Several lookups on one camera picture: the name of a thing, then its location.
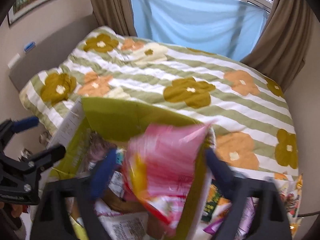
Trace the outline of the blue item on headboard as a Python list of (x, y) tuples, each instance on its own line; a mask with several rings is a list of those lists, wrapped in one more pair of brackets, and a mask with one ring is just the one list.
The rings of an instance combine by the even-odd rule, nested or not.
[(34, 41), (32, 41), (32, 42), (29, 42), (28, 44), (26, 44), (25, 46), (24, 46), (24, 52), (27, 54), (27, 53), (29, 53), (33, 48), (35, 48), (35, 46), (36, 46), (36, 43), (34, 42)]

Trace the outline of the dark brown snack bag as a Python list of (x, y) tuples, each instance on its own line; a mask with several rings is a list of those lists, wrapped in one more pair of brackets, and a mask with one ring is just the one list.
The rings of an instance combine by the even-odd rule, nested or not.
[(96, 163), (103, 160), (108, 155), (109, 150), (113, 148), (117, 148), (116, 144), (104, 140), (97, 132), (93, 132), (85, 157), (85, 171), (93, 169)]

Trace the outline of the left brown curtain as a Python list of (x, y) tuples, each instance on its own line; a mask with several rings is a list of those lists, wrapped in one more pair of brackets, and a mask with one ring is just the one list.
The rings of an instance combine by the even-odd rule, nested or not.
[(100, 26), (105, 25), (123, 36), (136, 36), (131, 0), (91, 0)]

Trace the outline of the small dark green packet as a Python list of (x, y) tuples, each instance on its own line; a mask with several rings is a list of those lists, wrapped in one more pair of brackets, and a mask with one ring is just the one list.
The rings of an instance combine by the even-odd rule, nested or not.
[(209, 187), (208, 196), (206, 199), (206, 203), (204, 205), (203, 213), (201, 220), (203, 222), (210, 222), (213, 212), (217, 207), (217, 204), (222, 197), (222, 192), (218, 189), (216, 181), (212, 179), (211, 185)]

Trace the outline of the green cardboard box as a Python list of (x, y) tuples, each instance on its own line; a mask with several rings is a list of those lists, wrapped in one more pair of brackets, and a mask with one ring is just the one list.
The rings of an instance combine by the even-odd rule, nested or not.
[[(137, 100), (77, 100), (49, 143), (65, 146), (66, 155), (43, 180), (49, 182), (73, 178), (85, 156), (92, 131), (105, 140), (126, 142), (131, 137), (143, 133), (151, 123), (188, 126), (198, 124), (199, 121)], [(210, 184), (211, 176), (206, 167), (204, 153), (200, 152), (195, 163), (195, 178), (174, 239), (193, 239), (195, 236)]]

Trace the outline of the right brown curtain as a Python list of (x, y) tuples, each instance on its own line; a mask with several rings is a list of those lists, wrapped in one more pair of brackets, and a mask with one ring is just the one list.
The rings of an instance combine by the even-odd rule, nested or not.
[(306, 0), (273, 0), (257, 44), (241, 62), (287, 90), (304, 67), (312, 24)]

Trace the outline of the grey bed headboard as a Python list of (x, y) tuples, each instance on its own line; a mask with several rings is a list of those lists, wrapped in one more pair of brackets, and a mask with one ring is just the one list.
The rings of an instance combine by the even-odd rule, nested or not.
[(58, 67), (92, 30), (99, 27), (93, 14), (76, 20), (48, 36), (9, 71), (9, 79), (17, 91), (42, 70)]

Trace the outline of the floral striped quilt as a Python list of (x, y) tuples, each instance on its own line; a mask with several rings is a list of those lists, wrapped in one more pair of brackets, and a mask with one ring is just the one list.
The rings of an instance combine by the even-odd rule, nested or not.
[(104, 26), (35, 74), (19, 96), (51, 134), (83, 96), (161, 107), (211, 122), (217, 152), (232, 166), (282, 180), (298, 176), (296, 133), (280, 85), (224, 56), (123, 37)]

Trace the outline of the brown curtain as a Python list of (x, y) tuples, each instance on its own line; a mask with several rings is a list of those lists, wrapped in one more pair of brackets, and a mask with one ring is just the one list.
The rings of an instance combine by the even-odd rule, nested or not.
[(136, 36), (131, 0), (91, 0), (100, 26), (105, 25), (123, 36)]
[(273, 0), (257, 44), (241, 62), (287, 90), (304, 67), (312, 24), (306, 0)]

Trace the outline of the light blue window sheet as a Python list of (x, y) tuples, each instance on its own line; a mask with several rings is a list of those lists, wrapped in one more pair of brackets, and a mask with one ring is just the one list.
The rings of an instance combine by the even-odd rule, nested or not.
[(254, 48), (267, 11), (240, 0), (131, 0), (138, 37), (241, 61)]

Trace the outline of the pink snack bag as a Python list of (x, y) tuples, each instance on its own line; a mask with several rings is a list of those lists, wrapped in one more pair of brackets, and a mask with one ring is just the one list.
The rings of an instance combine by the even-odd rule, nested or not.
[(195, 178), (198, 153), (211, 136), (208, 124), (149, 124), (129, 140), (122, 173), (125, 190), (174, 235)]

